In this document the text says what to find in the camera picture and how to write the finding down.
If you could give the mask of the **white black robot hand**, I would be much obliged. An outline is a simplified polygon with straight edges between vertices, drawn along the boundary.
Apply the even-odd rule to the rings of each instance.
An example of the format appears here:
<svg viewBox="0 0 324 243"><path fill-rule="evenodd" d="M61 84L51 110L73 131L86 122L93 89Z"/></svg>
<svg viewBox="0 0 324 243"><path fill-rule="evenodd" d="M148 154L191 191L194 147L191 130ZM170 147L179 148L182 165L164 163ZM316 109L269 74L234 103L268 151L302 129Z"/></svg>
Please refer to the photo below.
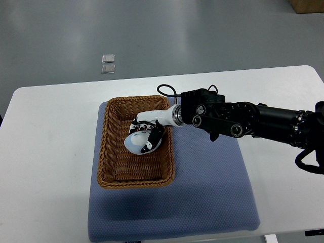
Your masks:
<svg viewBox="0 0 324 243"><path fill-rule="evenodd" d="M145 111L136 115L131 122L129 133L132 134L141 130L148 131L148 139L140 152L151 153L161 144L165 131L164 126L175 126L171 109Z"/></svg>

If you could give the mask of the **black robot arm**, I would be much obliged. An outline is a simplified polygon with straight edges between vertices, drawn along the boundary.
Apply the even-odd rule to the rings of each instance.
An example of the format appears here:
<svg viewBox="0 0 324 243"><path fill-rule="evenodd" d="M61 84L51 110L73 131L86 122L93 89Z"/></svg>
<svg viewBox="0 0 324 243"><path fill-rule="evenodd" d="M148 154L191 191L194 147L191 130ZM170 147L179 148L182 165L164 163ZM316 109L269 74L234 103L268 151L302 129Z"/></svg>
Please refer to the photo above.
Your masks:
<svg viewBox="0 0 324 243"><path fill-rule="evenodd" d="M198 89L179 95L181 106L174 108L168 123L158 118L136 116L129 133L159 126L192 125L210 134L241 138L245 135L290 144L307 151L323 152L323 102L315 111L288 110L255 105L250 102L230 103L217 90Z"/></svg>

